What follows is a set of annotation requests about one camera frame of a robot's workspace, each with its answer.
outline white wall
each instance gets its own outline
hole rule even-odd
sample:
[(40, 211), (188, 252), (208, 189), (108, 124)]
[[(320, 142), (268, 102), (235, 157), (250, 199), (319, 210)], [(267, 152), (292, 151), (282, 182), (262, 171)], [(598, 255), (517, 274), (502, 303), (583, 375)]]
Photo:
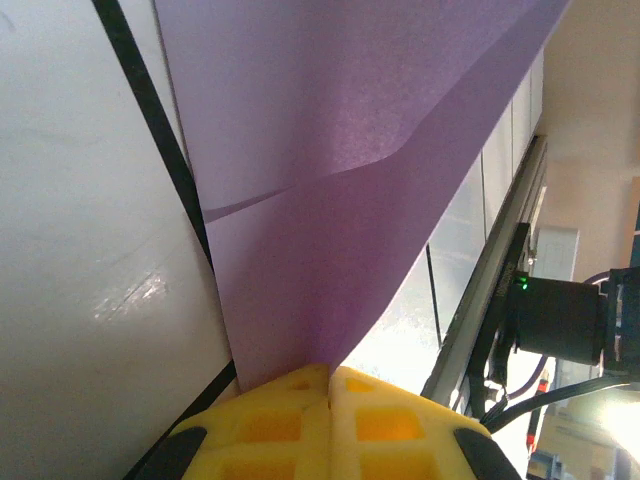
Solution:
[(631, 177), (640, 175), (638, 25), (634, 0), (578, 0), (545, 51), (549, 189), (540, 220), (580, 230), (578, 281), (623, 266)]
[(91, 2), (0, 10), (0, 478), (121, 478), (229, 361), (213, 275)]

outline purple paper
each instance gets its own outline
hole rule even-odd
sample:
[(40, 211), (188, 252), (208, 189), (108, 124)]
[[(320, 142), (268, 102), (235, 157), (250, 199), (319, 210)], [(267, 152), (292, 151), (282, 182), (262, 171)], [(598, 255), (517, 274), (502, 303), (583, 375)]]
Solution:
[(529, 11), (390, 157), (207, 225), (243, 389), (335, 366), (368, 331), (567, 4)]
[(396, 152), (536, 0), (156, 0), (206, 217)]

